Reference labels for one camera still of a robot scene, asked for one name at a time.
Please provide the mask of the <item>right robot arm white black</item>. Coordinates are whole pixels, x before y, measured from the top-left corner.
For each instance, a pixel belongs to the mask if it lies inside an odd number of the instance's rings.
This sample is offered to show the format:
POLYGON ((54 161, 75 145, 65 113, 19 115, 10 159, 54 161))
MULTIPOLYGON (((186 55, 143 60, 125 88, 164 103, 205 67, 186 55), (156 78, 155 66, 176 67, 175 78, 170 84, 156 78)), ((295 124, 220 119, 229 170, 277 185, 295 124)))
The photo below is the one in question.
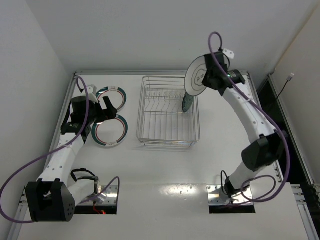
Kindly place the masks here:
POLYGON ((249 96, 246 79, 238 70, 227 71, 221 51, 204 55, 206 74, 202 84, 216 90, 229 103, 246 130, 249 146, 241 152, 241 164, 229 175, 223 190, 228 197, 244 190, 282 153, 290 155, 284 133, 249 96))

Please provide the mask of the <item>small blue patterned plate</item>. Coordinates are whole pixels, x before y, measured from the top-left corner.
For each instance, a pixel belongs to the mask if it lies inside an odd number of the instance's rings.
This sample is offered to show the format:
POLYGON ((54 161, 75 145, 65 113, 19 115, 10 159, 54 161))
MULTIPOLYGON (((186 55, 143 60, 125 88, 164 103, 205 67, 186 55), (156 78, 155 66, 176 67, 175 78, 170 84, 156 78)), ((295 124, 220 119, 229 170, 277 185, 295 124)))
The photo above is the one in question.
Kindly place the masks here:
POLYGON ((194 102, 194 97, 189 95, 187 92, 184 94, 183 100, 182 100, 182 112, 186 113, 188 110, 192 107, 194 102))

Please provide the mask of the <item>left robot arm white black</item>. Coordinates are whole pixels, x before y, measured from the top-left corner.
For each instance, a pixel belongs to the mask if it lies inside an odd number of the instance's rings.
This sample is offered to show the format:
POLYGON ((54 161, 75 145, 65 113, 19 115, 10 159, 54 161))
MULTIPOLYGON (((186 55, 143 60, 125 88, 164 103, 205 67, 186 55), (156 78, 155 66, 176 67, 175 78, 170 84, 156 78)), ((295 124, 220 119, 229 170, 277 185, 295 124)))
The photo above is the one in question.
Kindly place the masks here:
POLYGON ((80 203, 99 202, 99 178, 91 174, 81 176, 67 186, 69 175, 80 149, 91 133, 92 124, 116 118, 117 109, 108 96, 103 97, 103 109, 96 96, 81 95, 71 99, 61 125, 59 146, 37 181, 25 188, 30 217, 34 222, 69 222, 80 203))

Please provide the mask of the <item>white plate with grey rim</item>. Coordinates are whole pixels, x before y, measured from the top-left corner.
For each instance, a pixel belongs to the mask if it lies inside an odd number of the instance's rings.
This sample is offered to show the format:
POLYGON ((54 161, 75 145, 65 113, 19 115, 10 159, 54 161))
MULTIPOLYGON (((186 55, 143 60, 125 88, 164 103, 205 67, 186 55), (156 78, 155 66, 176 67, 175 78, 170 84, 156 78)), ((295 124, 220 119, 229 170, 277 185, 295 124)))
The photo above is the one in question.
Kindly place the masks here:
POLYGON ((203 78, 207 72, 204 56, 205 55, 200 56, 194 60, 185 75, 185 91, 193 97, 200 95, 208 88, 202 84, 203 78))

